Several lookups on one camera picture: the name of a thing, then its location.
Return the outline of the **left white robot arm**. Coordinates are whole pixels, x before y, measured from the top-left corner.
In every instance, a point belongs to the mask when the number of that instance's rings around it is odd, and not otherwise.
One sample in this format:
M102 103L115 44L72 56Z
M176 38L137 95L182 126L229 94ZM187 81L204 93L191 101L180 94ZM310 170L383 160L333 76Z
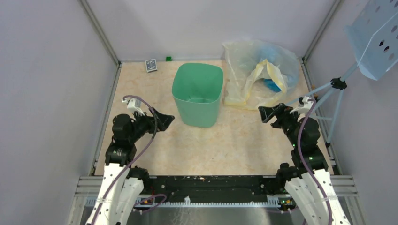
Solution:
M140 194L149 191L151 182L146 169L132 167L136 161L135 143L145 134L166 131L173 115L162 114L153 107L151 116L134 112L113 118L111 143L105 157L104 174L87 225L125 225Z

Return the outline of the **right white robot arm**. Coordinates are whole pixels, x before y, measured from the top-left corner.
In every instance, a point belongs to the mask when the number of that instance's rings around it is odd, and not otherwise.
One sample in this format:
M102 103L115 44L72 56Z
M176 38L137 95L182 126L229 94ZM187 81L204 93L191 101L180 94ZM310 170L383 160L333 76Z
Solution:
M281 103L273 107L260 106L261 120L281 129L291 143L293 165L280 164L275 181L265 185L268 195L287 193L300 210L307 225L348 225L334 190L329 166L318 146L321 134L317 120Z

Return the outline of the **clear yellow plastic bag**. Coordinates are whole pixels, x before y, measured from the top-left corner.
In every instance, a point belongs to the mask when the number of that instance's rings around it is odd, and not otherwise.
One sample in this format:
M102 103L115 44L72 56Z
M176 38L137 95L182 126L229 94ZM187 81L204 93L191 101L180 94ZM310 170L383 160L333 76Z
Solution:
M258 106L278 104L295 90L296 87L287 93L274 92L265 86L265 80L261 77L263 66L259 65L260 50L265 44L273 43L261 40L223 43L227 65L227 83L223 100L225 105L256 110Z

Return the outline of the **blue plastic trash bag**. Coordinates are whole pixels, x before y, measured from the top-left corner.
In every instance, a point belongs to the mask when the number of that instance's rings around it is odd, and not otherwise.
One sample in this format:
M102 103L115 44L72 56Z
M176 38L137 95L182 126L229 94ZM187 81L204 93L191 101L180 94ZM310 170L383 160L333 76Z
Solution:
M287 93L298 83L299 66L295 54L278 45L265 44L260 50L259 65L265 86L274 92Z

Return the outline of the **green plastic trash bin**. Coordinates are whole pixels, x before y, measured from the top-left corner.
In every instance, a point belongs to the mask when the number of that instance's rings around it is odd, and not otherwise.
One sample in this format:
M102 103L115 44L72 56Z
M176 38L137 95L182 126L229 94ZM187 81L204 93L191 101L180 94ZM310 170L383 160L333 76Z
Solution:
M217 120L223 70L205 63L184 63L175 75L172 96L184 124L210 128Z

